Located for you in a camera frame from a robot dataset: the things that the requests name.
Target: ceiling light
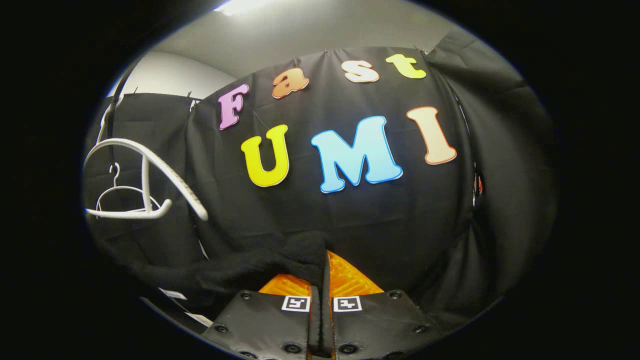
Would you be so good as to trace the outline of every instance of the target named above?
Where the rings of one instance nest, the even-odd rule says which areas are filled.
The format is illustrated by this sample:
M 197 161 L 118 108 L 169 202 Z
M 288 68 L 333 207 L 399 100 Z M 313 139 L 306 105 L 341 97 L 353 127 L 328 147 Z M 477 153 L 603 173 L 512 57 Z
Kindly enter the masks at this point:
M 269 0 L 231 0 L 215 8 L 213 11 L 231 16 L 235 13 L 243 13 L 247 10 L 260 8 L 268 1 Z

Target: metal hook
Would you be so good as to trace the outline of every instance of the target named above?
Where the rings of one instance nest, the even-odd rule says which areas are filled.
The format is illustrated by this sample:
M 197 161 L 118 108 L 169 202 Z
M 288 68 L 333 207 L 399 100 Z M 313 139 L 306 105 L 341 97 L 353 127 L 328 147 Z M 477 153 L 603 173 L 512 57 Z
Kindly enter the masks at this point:
M 118 163 L 114 163 L 116 165 L 116 176 L 113 178 L 113 187 L 116 187 L 118 185 L 116 185 L 116 180 L 118 179 L 118 176 L 120 176 L 120 165 Z M 113 170 L 113 165 L 111 165 L 109 167 L 109 174 L 111 173 L 111 171 Z
M 420 51 L 421 53 L 424 53 L 425 55 L 428 55 L 429 52 L 427 52 L 425 49 L 418 49 L 418 47 L 416 45 L 413 46 L 416 50 Z

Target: white wall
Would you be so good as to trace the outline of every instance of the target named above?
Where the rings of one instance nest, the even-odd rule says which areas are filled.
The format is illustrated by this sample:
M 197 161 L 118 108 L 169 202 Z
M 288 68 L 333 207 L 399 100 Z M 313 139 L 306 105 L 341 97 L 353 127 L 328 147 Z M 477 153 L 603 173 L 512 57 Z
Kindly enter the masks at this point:
M 206 64 L 184 56 L 150 51 L 131 72 L 122 90 L 136 93 L 172 94 L 204 99 L 221 87 L 236 80 L 232 76 Z M 107 96 L 113 95 L 118 83 Z

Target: yellow letter u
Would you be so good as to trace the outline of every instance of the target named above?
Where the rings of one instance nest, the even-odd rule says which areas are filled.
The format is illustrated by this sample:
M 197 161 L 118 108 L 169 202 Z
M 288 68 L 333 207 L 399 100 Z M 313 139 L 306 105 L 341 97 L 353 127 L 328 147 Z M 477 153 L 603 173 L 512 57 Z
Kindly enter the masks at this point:
M 240 149 L 244 153 L 246 160 L 246 170 L 249 178 L 254 184 L 260 187 L 274 186 L 280 184 L 289 173 L 289 155 L 287 154 L 287 144 L 284 141 L 284 133 L 288 127 L 278 125 L 267 131 L 267 139 L 273 143 L 273 153 L 276 158 L 276 166 L 271 171 L 264 171 L 260 160 L 260 149 L 258 145 L 262 138 L 254 136 L 242 143 Z

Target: white label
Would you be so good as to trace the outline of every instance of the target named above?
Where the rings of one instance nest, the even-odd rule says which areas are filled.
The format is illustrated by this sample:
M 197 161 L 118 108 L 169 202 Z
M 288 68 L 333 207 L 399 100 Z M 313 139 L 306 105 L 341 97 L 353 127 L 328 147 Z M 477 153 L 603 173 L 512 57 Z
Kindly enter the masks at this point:
M 191 313 L 187 313 L 187 312 L 185 312 L 185 314 L 189 315 L 194 320 L 196 320 L 197 322 L 201 323 L 202 325 L 204 325 L 206 327 L 211 327 L 211 325 L 213 325 L 213 322 L 211 320 L 207 319 L 206 317 L 204 317 L 203 315 L 191 314 Z
M 175 297 L 176 299 L 187 300 L 187 298 L 183 294 L 177 291 L 164 290 L 164 289 L 160 289 L 160 291 L 163 292 L 168 297 Z
M 347 311 L 362 311 L 359 296 L 345 296 L 333 298 L 333 311 L 345 313 Z
M 301 313 L 308 313 L 310 307 L 310 296 L 286 296 L 284 298 L 284 303 L 282 303 L 282 310 L 285 311 L 299 311 Z

